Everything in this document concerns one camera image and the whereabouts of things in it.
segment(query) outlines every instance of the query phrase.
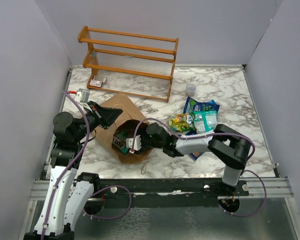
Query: wooden shelf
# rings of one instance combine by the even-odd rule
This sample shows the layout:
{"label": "wooden shelf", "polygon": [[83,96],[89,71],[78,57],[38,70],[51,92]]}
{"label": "wooden shelf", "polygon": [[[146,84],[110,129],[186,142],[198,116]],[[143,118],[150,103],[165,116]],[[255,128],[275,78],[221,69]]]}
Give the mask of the wooden shelf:
{"label": "wooden shelf", "polygon": [[[105,41],[99,39],[92,39],[91,33],[102,33],[102,34],[112,34],[112,35],[121,35],[132,38],[141,38],[141,39],[149,39],[154,41],[163,41],[174,43],[173,49],[164,49],[157,47],[149,47],[142,46],[136,44],[128,44],[114,41]],[[90,85],[91,80],[98,74],[99,70],[107,70],[114,71],[126,74],[134,74],[152,78],[159,78],[163,80],[170,81],[167,98],[156,97],[156,96],[148,96],[142,94],[136,94],[131,92],[124,92],[126,94],[152,98],[156,100],[165,100],[169,101],[171,86],[173,81],[173,74],[176,64],[177,57],[177,49],[179,39],[173,38],[165,38],[158,36],[149,36],[149,35],[141,35],[127,32],[119,32],[119,31],[111,31],[111,30],[103,30],[96,28],[88,28],[84,26],[78,36],[78,41],[80,43],[87,43],[88,51],[87,55],[83,60],[83,66],[85,68],[91,68],[91,76],[88,81],[87,87],[90,89],[99,89],[110,92],[118,92],[112,89],[105,89],[102,87],[94,87]],[[99,46],[107,46],[113,47],[114,49],[102,49],[100,47],[95,47],[95,45]],[[127,51],[118,51],[117,49],[129,49],[132,51],[138,52],[152,52],[157,54],[163,54],[170,56],[168,58],[161,56],[153,56],[146,54],[136,54],[135,52],[127,52]]]}

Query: paper bag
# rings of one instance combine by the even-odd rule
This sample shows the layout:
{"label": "paper bag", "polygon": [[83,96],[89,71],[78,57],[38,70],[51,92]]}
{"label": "paper bag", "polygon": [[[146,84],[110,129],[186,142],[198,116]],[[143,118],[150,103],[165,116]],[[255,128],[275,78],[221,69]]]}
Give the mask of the paper bag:
{"label": "paper bag", "polygon": [[[97,140],[98,144],[103,146],[111,155],[113,155],[113,157],[118,159],[123,164],[141,163],[149,155],[152,148],[149,148],[140,154],[132,154],[130,152],[123,154],[116,146],[112,144],[112,141],[116,131],[124,128],[125,124],[129,123],[137,126],[137,124],[146,117],[124,93],[116,94],[107,101],[101,103],[100,106],[122,109],[123,113],[121,113],[114,124],[112,124],[108,129],[102,129],[101,127],[97,127],[95,129],[95,139]],[[148,122],[146,121],[139,127],[139,129],[145,128],[147,125]]]}

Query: marble tabletop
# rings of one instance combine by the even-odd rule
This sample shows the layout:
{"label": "marble tabletop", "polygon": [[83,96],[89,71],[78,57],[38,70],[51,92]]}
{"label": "marble tabletop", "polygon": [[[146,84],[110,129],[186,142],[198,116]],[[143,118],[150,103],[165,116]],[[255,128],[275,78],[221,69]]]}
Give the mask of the marble tabletop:
{"label": "marble tabletop", "polygon": [[[75,67],[72,70],[68,90],[86,89],[90,77],[89,68]],[[167,97],[169,81],[148,78],[119,72],[99,71],[98,76],[106,77],[104,88]],[[196,85],[193,98],[199,102],[215,100],[220,104],[217,121],[249,137],[256,146],[253,157],[246,169],[262,177],[274,177],[272,163],[260,128],[258,117],[248,90],[244,73],[236,68],[176,68],[169,102],[129,96],[146,117],[167,122],[171,114],[182,113],[187,99],[187,83]],[[102,103],[115,93],[90,90],[89,100]],[[63,111],[80,117],[76,107],[66,99]],[[171,158],[161,149],[153,149],[145,160],[146,171],[142,174],[144,163],[121,164],[113,158],[97,141],[88,143],[78,174],[97,173],[101,178],[214,178],[221,177],[224,163],[211,152],[206,152],[194,161],[188,155]]]}

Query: dish rack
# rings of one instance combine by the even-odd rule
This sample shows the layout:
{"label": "dish rack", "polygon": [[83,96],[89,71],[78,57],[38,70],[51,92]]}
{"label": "dish rack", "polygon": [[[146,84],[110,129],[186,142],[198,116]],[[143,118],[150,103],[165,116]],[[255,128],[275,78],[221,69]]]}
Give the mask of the dish rack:
{"label": "dish rack", "polygon": [[[109,37],[98,37],[93,34],[116,35],[116,38],[128,38],[128,43],[109,41]],[[83,67],[91,68],[91,76],[87,83],[88,89],[98,89],[115,93],[126,93],[128,95],[146,97],[156,100],[169,101],[176,64],[179,39],[158,36],[141,35],[127,32],[110,31],[104,29],[88,28],[84,26],[78,36],[79,43],[87,43],[88,52],[83,60]],[[140,41],[168,42],[173,49],[142,46],[131,44]],[[140,75],[169,81],[167,98],[149,96],[144,94],[107,89],[91,85],[91,80],[98,74],[99,70],[114,71],[126,74]]]}

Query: wall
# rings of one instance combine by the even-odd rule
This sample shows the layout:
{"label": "wall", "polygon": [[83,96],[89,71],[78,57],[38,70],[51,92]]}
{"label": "wall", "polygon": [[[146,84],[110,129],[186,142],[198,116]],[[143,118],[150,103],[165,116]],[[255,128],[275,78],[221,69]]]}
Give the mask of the wall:
{"label": "wall", "polygon": [[178,64],[247,64],[282,0],[36,0],[81,65],[91,28],[179,38]]}
{"label": "wall", "polygon": [[300,0],[284,0],[246,67],[270,151],[300,211]]}
{"label": "wall", "polygon": [[18,239],[69,64],[34,1],[0,1],[0,240]]}

